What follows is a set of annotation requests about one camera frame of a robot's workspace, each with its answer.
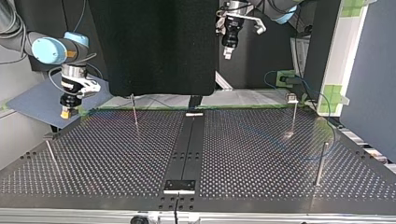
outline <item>cable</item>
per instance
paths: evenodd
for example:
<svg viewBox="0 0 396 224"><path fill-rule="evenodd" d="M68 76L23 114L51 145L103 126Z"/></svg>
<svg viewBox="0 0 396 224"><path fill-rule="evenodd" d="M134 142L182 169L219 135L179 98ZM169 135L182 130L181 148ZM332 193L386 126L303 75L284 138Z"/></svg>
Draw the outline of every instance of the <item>cable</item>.
<svg viewBox="0 0 396 224"><path fill-rule="evenodd" d="M264 82L265 82L266 85L272 87L274 90L277 90L277 88L276 88L275 86L269 84L269 83L267 82L267 80L266 80L266 79L267 79L267 76L268 76L269 74L271 74L271 73L276 73L276 71L270 71L270 72L266 73L265 76L264 76ZM303 80L301 77L297 77L297 78L299 78L299 79L303 82L303 85L305 85L310 91L312 91L312 92L314 92L314 93L317 93L318 95L321 95L321 96L326 100L326 102L327 102L327 106L328 106L328 110L329 110L329 117L327 117L327 125L332 129L332 146L328 149L328 152L326 152L326 153L323 155L323 156L327 156L327 155L334 149L334 147L335 147L335 136L336 136L335 130L334 130L334 128L332 127L332 125L330 124L330 116L332 115L332 111L331 111L331 108L330 108L330 102L329 102L329 100L327 99L327 97L326 97L324 94L322 94L322 93L319 92L319 91L314 91L314 90L312 90L311 87L309 87L308 83L306 83L306 81ZM319 157L319 158L314 158L314 159L313 159L313 158L307 158L306 160L307 160L307 161L314 161L314 160L317 160L317 159L320 159L320 157Z"/></svg>
<svg viewBox="0 0 396 224"><path fill-rule="evenodd" d="M73 33L75 33L75 32L76 32L76 30L78 29L79 25L80 25L80 24L81 24L81 22L82 22L82 18L84 18L84 14L85 14L85 7L86 7L86 6L87 6L87 0L84 0L84 5L83 5L83 7L82 7L81 16L79 17L78 23L77 23L77 25L76 25L75 29L73 30Z"/></svg>
<svg viewBox="0 0 396 224"><path fill-rule="evenodd" d="M303 73L302 73L302 71L301 71L300 62L299 62L300 60L299 60L299 58L298 58L297 37L298 37L298 25L299 25L300 19L301 19L301 11L302 11L302 9L300 8L300 11L299 11L299 13L298 13L298 15L297 15L296 35L295 35L295 37L294 37L294 50L295 50L295 52L296 52L297 68L298 68L298 72L299 72L299 74L300 74L300 77L301 77L301 75L302 75ZM306 94L308 95L308 99L312 102L312 105L314 106L315 110L318 111L318 108L317 108L317 106L315 105L314 101L312 100L312 97L311 97L311 95L309 94L308 89L306 88L305 85L303 85L303 87L304 87L304 89L305 89Z"/></svg>
<svg viewBox="0 0 396 224"><path fill-rule="evenodd" d="M4 64L10 64L10 63L18 63L20 61L22 61L23 59L25 59L27 57L27 54L23 54L23 57L19 58L16 61L12 61L12 62L6 62L6 63L0 63L0 65L4 65Z"/></svg>
<svg viewBox="0 0 396 224"><path fill-rule="evenodd" d="M92 65L91 63L87 63L87 65L91 68L93 68L96 73L100 76L101 79L103 79L103 74L102 72L99 70L99 68L97 68L96 66Z"/></svg>
<svg viewBox="0 0 396 224"><path fill-rule="evenodd" d="M58 90L60 90L60 91L62 91L62 92L64 92L64 93L67 93L67 94L69 94L69 95L75 95L75 96L77 96L77 95L78 95L77 93L65 91L63 88L60 88L60 87L53 81L53 79L52 79L52 73L53 73L55 70L59 70L59 69L62 69L62 67L54 67L54 68L52 68L52 69L49 70L49 80L52 82L52 84L53 84Z"/></svg>
<svg viewBox="0 0 396 224"><path fill-rule="evenodd" d="M25 48L25 44L26 44L26 36L27 36L26 25L25 25L23 19L21 18L21 16L17 13L15 7L12 6L11 4L9 4L9 5L12 9L12 22L10 23L10 25L8 26L8 28L6 30L0 31L0 38L1 39L10 39L10 38L18 36L22 33L20 53L21 53L21 58L23 58L24 48ZM20 27L19 27L18 31L8 34L10 32L10 30L12 29L12 27L14 27L14 25L17 22L20 23Z"/></svg>
<svg viewBox="0 0 396 224"><path fill-rule="evenodd" d="M268 0L268 4L270 5L270 7L273 9L273 10L275 10L276 12L278 12L278 13L281 13L281 14L291 14L291 13L294 13L294 12L296 12L297 10L294 10L294 11L285 11L285 10L282 10L282 9L279 9L276 5L275 5L275 2L274 2L274 0Z"/></svg>
<svg viewBox="0 0 396 224"><path fill-rule="evenodd" d="M236 8L220 7L220 10L221 11L236 11L236 10L239 10L239 9L242 9L242 8L246 8L246 7L251 7L251 6L253 6L253 4L247 4L247 5L244 5L242 7L236 7Z"/></svg>
<svg viewBox="0 0 396 224"><path fill-rule="evenodd" d="M273 86L273 85L271 85L271 84L269 84L269 83L267 82L267 76L268 76L269 74L271 74L271 73L277 73L277 71L270 71L270 72L267 72L267 73L265 74L265 76L264 76L264 82L265 82L265 84L266 84L267 86L270 86L270 87L272 87L274 90L276 90L276 87L275 87L275 86Z"/></svg>
<svg viewBox="0 0 396 224"><path fill-rule="evenodd" d="M174 210L174 215L175 215L175 224L178 224L178 217L177 217L177 206L178 206L178 197L180 196L180 194L177 195L177 200L176 200L176 204L175 204L175 210Z"/></svg>
<svg viewBox="0 0 396 224"><path fill-rule="evenodd" d="M334 128L332 127L332 125L331 125L331 123L330 123L330 117L331 117L331 115L332 115L332 111L331 111L331 108L330 108L330 101L329 101L329 100L327 99L327 97L326 97L324 94L322 94L321 92L312 90L311 87L309 87L308 83L306 83L306 81L303 80L301 77L298 77L298 78L304 83L304 85L305 85L310 91L312 91L312 92L314 92L314 93L317 93L318 95L322 96L322 97L326 100L327 107L328 107L328 110L329 110L329 117L327 117L327 125L332 129L332 146L327 150L327 152L326 152L325 154L323 154L323 157L326 157L327 155L329 155L329 154L335 149L335 141L336 141L336 139L335 139L335 138L336 138L336 133L335 133L335 130L334 130ZM320 159L320 156L318 156L318 157L316 157L316 158L306 158L305 160L306 160L306 161L315 161L315 160L317 160L317 159Z"/></svg>
<svg viewBox="0 0 396 224"><path fill-rule="evenodd" d="M76 63L84 63L89 61L90 59L96 57L97 53L92 53L90 55L88 55L85 59L81 59L79 61L75 61L75 62L71 62L71 63L65 63L65 64L76 64Z"/></svg>

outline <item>gray wall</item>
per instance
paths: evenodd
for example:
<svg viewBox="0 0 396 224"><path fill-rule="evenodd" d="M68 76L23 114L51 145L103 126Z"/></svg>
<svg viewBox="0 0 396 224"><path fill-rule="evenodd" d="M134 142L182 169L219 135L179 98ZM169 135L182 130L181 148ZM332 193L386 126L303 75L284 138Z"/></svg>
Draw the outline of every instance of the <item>gray wall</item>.
<svg viewBox="0 0 396 224"><path fill-rule="evenodd" d="M396 162L396 1L369 6L341 122Z"/></svg>

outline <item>black cloth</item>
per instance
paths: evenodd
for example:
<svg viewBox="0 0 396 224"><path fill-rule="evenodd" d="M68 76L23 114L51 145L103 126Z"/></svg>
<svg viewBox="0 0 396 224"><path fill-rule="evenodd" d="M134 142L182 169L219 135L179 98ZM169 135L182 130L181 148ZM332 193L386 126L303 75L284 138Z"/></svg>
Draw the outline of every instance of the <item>black cloth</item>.
<svg viewBox="0 0 396 224"><path fill-rule="evenodd" d="M113 95L210 95L219 48L214 0L91 0Z"/></svg>

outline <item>black backdrop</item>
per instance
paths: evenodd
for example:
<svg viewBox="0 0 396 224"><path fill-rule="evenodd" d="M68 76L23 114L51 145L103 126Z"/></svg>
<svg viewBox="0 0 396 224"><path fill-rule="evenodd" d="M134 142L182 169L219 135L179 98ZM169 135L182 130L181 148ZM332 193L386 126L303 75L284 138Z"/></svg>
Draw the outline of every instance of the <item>black backdrop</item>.
<svg viewBox="0 0 396 224"><path fill-rule="evenodd" d="M31 31L62 37L74 29L83 0L16 0ZM210 95L218 45L213 0L88 1L78 33L91 40L91 61L114 95ZM48 71L31 58L34 70Z"/></svg>

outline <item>metal frame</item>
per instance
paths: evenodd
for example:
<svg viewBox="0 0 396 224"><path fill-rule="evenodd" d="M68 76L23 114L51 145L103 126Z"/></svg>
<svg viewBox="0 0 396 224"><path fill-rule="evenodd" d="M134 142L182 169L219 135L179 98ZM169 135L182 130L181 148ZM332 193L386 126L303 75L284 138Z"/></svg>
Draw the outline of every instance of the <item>metal frame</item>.
<svg viewBox="0 0 396 224"><path fill-rule="evenodd" d="M57 209L0 209L0 223L129 223L133 217L148 217L152 223L174 223L173 212L92 211ZM183 223L396 223L396 216L340 214L229 214L179 212Z"/></svg>

